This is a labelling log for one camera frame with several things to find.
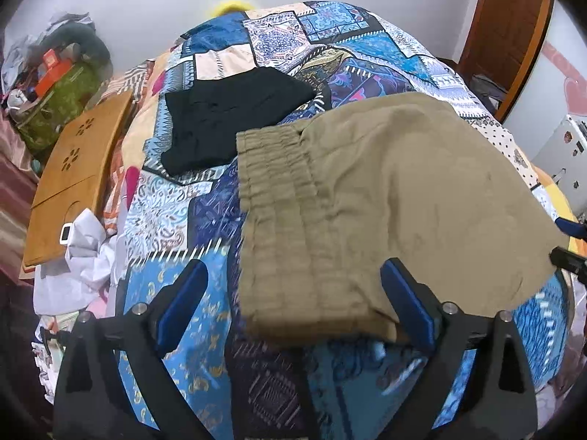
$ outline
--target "patchwork bedspread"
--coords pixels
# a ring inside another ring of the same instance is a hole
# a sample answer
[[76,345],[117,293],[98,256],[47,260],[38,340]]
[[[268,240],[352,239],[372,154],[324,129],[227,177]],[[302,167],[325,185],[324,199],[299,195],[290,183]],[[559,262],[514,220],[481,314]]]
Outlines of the patchwork bedspread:
[[[316,89],[281,123],[369,97],[419,91],[453,105],[518,170],[554,219],[557,212],[512,135],[462,79],[416,39],[367,10],[306,1],[233,12],[184,35],[167,61],[161,94],[272,66]],[[276,350],[243,336],[238,256],[244,214],[237,163],[171,177],[160,155],[171,145],[171,116],[158,100],[153,137],[124,227],[129,265],[124,311],[149,302],[191,258],[206,263],[208,289],[180,345],[164,362],[177,388],[216,440],[322,438],[372,440],[418,379],[426,358],[410,347],[356,338]],[[514,312],[540,388],[557,372],[567,337],[569,299],[562,276]],[[436,426],[459,405],[475,351],[466,352]],[[156,426],[124,355],[120,372],[142,422]]]

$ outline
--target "white appliance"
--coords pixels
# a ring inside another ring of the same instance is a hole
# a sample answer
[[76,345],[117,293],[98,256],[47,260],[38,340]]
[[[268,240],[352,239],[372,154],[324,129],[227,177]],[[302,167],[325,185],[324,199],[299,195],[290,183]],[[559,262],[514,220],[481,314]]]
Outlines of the white appliance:
[[587,126],[565,116],[532,163],[550,175],[579,216],[587,209]]

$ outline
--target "paisley pattern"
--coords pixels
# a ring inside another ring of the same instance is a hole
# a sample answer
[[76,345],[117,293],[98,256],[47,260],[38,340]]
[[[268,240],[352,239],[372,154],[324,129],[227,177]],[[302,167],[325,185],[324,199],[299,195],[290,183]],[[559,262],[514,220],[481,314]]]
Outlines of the paisley pattern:
[[367,61],[349,58],[328,79],[332,107],[369,97],[414,91],[406,78],[398,72]]
[[310,6],[315,12],[298,19],[307,38],[313,43],[330,43],[338,35],[366,30],[371,26],[368,20],[379,26],[367,11],[347,3],[318,1],[310,3]]
[[162,250],[186,249],[190,199],[211,189],[212,182],[179,186],[142,170],[124,225],[126,239],[131,241],[128,259]]
[[287,73],[312,50],[293,11],[245,20],[243,25],[249,32],[259,66],[271,66]]
[[431,82],[430,75],[426,72],[426,67],[421,59],[418,56],[406,58],[386,32],[380,31],[354,36],[348,40],[339,41],[336,46],[347,49],[356,57],[367,59],[373,63],[399,66],[406,73],[423,81]]
[[[287,124],[363,98],[424,92],[451,104],[518,169],[549,215],[556,215],[511,134],[459,75],[377,15],[347,3],[308,1],[224,15],[185,36],[168,59],[163,94],[190,88],[197,77],[272,66],[316,89],[312,101],[280,122]],[[190,258],[206,263],[210,282],[204,302],[178,349],[164,360],[178,389],[216,440],[376,438],[415,385],[426,358],[410,347],[366,338],[278,349],[243,335],[238,278],[246,215],[238,202],[236,161],[171,177],[160,164],[171,129],[162,96],[124,227],[131,264],[121,283],[127,286],[128,309],[150,301]],[[514,311],[536,388],[559,370],[566,303],[564,284],[554,276]],[[475,351],[463,356],[435,426],[453,419],[474,358]],[[124,357],[120,371],[137,418],[154,426]]]

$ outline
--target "pink fabric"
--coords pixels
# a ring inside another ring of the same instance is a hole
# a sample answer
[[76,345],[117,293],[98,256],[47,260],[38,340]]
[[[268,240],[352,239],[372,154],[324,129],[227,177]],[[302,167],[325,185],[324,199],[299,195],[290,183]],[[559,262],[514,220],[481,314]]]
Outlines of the pink fabric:
[[157,94],[161,90],[163,87],[163,82],[165,82],[165,71],[161,72],[161,74],[155,80],[153,84],[152,95]]
[[122,181],[124,180],[122,139],[123,137],[121,136],[114,146],[112,160],[110,162],[110,179],[106,186],[106,201],[104,202],[102,225],[104,225],[108,236],[118,233],[117,220],[120,212],[120,192]]
[[32,180],[34,183],[39,181],[39,177],[30,168],[32,157],[22,141],[21,136],[12,127],[12,124],[4,110],[0,108],[0,154],[11,161],[20,171]]
[[0,271],[15,283],[21,271],[36,185],[0,154]]
[[106,317],[106,305],[108,303],[109,286],[104,285],[100,289],[100,295],[88,304],[86,311],[90,311],[96,316],[96,319]]
[[136,167],[130,166],[126,171],[126,207],[130,208],[130,203],[133,201],[134,192],[137,190],[139,185],[140,170]]

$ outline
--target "black clamp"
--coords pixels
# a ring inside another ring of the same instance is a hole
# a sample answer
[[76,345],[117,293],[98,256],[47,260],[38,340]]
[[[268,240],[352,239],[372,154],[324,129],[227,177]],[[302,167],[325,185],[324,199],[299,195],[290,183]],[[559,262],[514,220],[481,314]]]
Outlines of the black clamp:
[[557,246],[551,251],[550,260],[557,268],[577,275],[579,282],[587,287],[587,258]]
[[[537,430],[532,376],[509,311],[489,318],[441,303],[398,258],[385,262],[381,279],[401,326],[429,360],[378,440],[520,440]],[[466,349],[477,354],[459,409],[451,422],[432,430]]]
[[67,345],[70,333],[69,331],[57,331],[54,334],[48,329],[45,329],[43,326],[40,326],[39,335],[43,345],[45,346],[47,355],[52,357],[51,350],[49,349],[49,341],[56,340],[59,345]]
[[[124,316],[77,317],[66,341],[55,391],[57,440],[212,440],[169,376],[162,358],[177,348],[208,286],[208,270],[190,261],[151,304]],[[140,392],[160,430],[139,421],[124,390],[115,350],[126,352]]]

